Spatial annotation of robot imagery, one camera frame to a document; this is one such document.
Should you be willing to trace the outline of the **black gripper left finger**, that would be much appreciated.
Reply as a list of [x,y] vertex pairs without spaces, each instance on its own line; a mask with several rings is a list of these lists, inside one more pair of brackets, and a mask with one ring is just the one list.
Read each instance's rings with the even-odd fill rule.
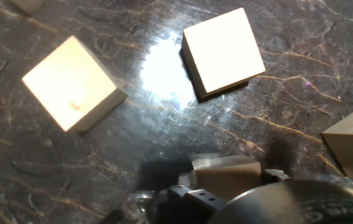
[[182,173],[177,185],[160,191],[157,196],[157,222],[203,224],[225,207],[223,198],[197,186],[196,173],[191,171]]

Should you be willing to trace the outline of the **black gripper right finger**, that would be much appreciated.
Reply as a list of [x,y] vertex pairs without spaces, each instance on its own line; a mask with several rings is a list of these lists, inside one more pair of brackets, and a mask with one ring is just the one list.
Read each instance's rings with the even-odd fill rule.
[[291,177],[279,169],[264,169],[262,171],[262,183],[272,184],[276,182],[284,182],[290,180]]

